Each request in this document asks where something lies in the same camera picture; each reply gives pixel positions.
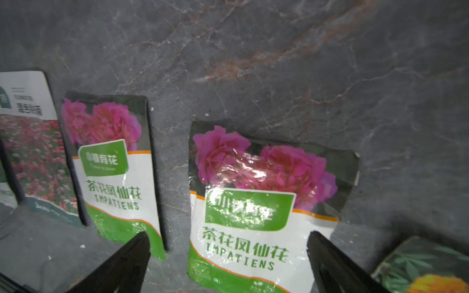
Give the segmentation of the green vegetable seed packet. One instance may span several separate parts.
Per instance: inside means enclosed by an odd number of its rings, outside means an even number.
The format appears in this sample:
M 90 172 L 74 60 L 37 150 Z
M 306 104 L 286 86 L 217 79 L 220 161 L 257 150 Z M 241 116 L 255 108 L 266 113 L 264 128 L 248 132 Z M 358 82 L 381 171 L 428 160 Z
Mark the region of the green vegetable seed packet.
M 16 195 L 14 194 L 13 190 L 11 189 L 8 179 L 7 179 L 7 174 L 6 171 L 3 167 L 3 164 L 1 163 L 0 165 L 0 171 L 1 171 L 1 206 L 5 206 L 8 208 L 15 209 L 18 206 L 17 198 Z

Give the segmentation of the mixed flowers seed packet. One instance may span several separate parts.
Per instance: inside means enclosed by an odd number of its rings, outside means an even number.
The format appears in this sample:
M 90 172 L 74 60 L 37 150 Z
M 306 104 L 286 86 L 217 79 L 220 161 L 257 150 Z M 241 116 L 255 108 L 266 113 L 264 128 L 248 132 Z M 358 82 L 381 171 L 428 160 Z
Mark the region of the mixed flowers seed packet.
M 44 72 L 1 73 L 1 143 L 25 204 L 33 211 L 82 226 Z

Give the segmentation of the large marigold seed packet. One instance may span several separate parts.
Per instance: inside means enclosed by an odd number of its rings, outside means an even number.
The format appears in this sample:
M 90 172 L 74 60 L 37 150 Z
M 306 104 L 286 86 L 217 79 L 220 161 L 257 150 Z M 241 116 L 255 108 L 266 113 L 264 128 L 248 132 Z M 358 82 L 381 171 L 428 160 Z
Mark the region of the large marigold seed packet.
M 391 293 L 467 293 L 469 256 L 413 236 L 379 263 L 372 278 Z

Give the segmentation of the impatiens pink flower packet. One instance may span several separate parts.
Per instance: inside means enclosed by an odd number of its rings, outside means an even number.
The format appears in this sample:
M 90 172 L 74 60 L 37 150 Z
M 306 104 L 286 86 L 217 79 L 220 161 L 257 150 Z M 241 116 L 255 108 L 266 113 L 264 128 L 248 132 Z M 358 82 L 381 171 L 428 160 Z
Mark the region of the impatiens pink flower packet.
M 220 293 L 309 293 L 309 235 L 331 237 L 358 183 L 359 159 L 193 122 L 189 277 Z

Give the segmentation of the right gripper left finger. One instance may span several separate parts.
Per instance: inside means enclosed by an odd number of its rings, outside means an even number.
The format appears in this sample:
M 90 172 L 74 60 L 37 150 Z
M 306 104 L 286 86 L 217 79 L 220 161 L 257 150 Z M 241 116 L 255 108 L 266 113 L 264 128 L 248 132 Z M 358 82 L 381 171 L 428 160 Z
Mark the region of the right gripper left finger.
M 149 263 L 150 239 L 140 232 L 81 282 L 70 293 L 140 293 Z

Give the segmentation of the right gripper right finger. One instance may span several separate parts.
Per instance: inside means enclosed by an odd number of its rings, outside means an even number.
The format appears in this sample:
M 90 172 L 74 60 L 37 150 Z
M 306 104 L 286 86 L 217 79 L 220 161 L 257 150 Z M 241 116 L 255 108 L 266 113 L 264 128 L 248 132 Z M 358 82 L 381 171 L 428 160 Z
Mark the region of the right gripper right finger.
M 307 253 L 320 293 L 387 292 L 318 231 L 310 233 Z

